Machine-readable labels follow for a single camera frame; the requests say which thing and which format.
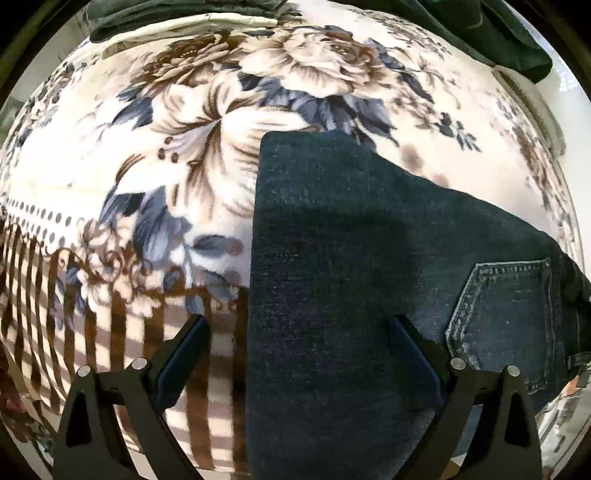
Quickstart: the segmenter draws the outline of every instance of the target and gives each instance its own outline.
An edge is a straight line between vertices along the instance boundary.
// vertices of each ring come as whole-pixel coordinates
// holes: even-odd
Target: blue leaf print
[[[182,273],[179,270],[171,270],[164,274],[164,280],[162,282],[162,286],[164,287],[164,292],[170,292],[174,286],[182,280]]]
[[[76,291],[76,306],[75,306],[76,313],[78,315],[84,316],[86,311],[86,300],[82,298],[82,292],[80,290]]]
[[[18,139],[17,139],[17,147],[22,147],[27,138],[29,138],[29,135],[31,135],[32,129],[30,127],[26,127],[25,130],[23,130],[22,134],[19,135]]]
[[[343,97],[345,102],[357,112],[357,117],[365,129],[380,137],[387,137],[394,140],[390,136],[390,129],[395,127],[390,124],[388,112],[386,111],[382,100],[375,98],[359,98],[348,94]]]
[[[204,315],[205,307],[203,300],[198,295],[185,297],[185,309],[193,315]]]
[[[167,257],[171,239],[182,237],[189,229],[188,221],[170,214],[164,187],[160,187],[146,196],[139,209],[132,239],[134,248],[154,265]]]
[[[62,296],[66,294],[64,283],[59,278],[56,278],[56,290],[61,293]]]
[[[57,296],[54,296],[54,304],[58,305],[58,307],[51,307],[49,309],[49,315],[53,317],[53,321],[55,323],[56,328],[58,330],[62,330],[62,328],[64,328],[64,319],[62,315],[61,305]]]
[[[204,257],[221,257],[231,253],[242,244],[240,240],[223,235],[202,235],[193,243],[193,248]]]
[[[230,285],[208,285],[207,291],[213,298],[219,301],[235,300],[230,290]]]
[[[242,90],[247,92],[249,90],[254,90],[258,86],[259,82],[261,81],[261,77],[240,71],[238,72],[238,80],[242,85]]]
[[[119,95],[117,95],[117,98],[119,100],[123,100],[124,102],[130,102],[131,100],[135,100],[139,93],[142,91],[142,88],[144,87],[145,83],[142,83],[139,86],[136,85],[132,85],[130,87],[127,87],[126,89],[122,90]]]
[[[79,270],[80,269],[78,267],[68,268],[66,271],[66,285],[75,285],[76,283],[80,282],[77,276]]]
[[[446,137],[454,138],[455,135],[452,130],[452,118],[449,116],[449,113],[443,112],[441,114],[441,120],[439,123],[436,124],[439,128],[439,131],[445,135]]]
[[[135,118],[133,129],[143,127],[152,123],[152,113],[152,99],[150,97],[135,99],[115,115],[111,125],[124,124]]]
[[[386,47],[384,47],[381,43],[376,42],[373,38],[370,38],[367,42],[365,42],[365,44],[375,48],[378,51],[378,58],[390,70],[405,70],[405,66],[394,57],[391,57],[386,50]]]
[[[100,211],[99,222],[108,223],[111,228],[116,227],[117,216],[131,216],[138,211],[144,199],[145,193],[121,193],[115,195],[116,186],[106,196],[103,208]]]
[[[246,32],[246,34],[251,37],[271,37],[275,32],[273,30],[251,30],[250,32]]]
[[[421,82],[419,82],[414,75],[411,75],[410,73],[406,72],[401,72],[398,74],[398,78],[402,80],[404,83],[406,83],[410,87],[410,89],[419,97],[424,98],[427,102],[434,103],[431,94],[427,93],[423,89]]]
[[[324,26],[324,29],[325,29],[327,32],[337,32],[337,33],[344,33],[344,34],[346,34],[346,35],[350,35],[351,37],[353,37],[353,34],[352,34],[350,31],[348,31],[348,30],[345,30],[344,28],[340,28],[340,27],[338,27],[337,25],[325,25],[325,26]]]

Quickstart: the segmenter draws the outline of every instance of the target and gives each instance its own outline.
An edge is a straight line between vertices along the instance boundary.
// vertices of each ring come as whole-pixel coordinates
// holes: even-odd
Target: brown flower print
[[[178,40],[144,65],[132,83],[145,84],[141,92],[145,96],[155,96],[171,83],[201,85],[211,79],[223,59],[245,38],[245,35],[215,33]]]
[[[359,93],[392,77],[375,48],[344,31],[277,29],[270,37],[249,37],[230,58],[244,73],[277,78],[283,88],[317,98]]]
[[[186,170],[181,170],[185,179],[166,180],[172,214],[187,216],[193,223],[206,222],[219,205],[236,215],[251,216],[262,136],[308,126],[285,107],[259,106],[261,95],[243,92],[237,73],[230,70],[196,88],[169,85],[154,99],[151,125],[166,135],[163,146],[146,159],[122,166],[119,188],[137,190],[134,171],[146,171],[150,162],[185,165]],[[162,185],[163,179],[154,181]]]

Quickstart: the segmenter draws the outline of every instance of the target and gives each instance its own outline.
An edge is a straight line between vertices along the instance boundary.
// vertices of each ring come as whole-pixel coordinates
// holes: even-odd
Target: floral blanket
[[[1,151],[0,338],[48,411],[60,414],[82,365],[149,358],[201,313],[210,351],[166,420],[195,466],[248,472],[252,215],[268,131],[339,129],[582,260],[560,171],[489,67],[387,14],[288,7],[84,42],[18,115]],[[124,408],[118,418],[137,450]]]

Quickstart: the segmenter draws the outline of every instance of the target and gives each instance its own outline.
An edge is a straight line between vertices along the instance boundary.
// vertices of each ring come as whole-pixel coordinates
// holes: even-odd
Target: metal screw
[[[143,357],[136,358],[133,362],[131,362],[131,368],[134,370],[142,370],[146,367],[146,365],[148,365],[148,361]]]
[[[507,367],[507,373],[512,377],[518,377],[521,372],[519,371],[519,368],[517,368],[515,365],[509,365]]]
[[[78,369],[78,375],[81,377],[85,377],[90,373],[90,367],[88,365],[84,365]]]
[[[466,368],[466,362],[461,358],[452,358],[451,363],[454,370],[464,370]]]

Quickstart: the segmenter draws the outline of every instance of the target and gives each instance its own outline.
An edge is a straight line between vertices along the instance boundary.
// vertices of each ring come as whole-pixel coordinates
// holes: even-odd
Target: folded cloth
[[[550,56],[503,0],[351,0],[350,3],[406,18],[473,59],[509,67],[534,83],[546,77],[552,68]]]
[[[341,132],[272,132],[260,152],[247,334],[254,478],[395,475],[433,415],[388,343],[396,314],[474,368],[517,365],[536,410],[576,375],[568,357],[591,350],[591,284],[548,235]]]
[[[285,0],[93,0],[86,15],[90,41],[99,43],[119,33],[156,22],[204,13],[237,13],[275,17]]]
[[[566,142],[560,124],[537,87],[518,72],[497,65],[492,69],[497,81],[521,107],[540,134],[544,146],[556,160],[564,155]]]

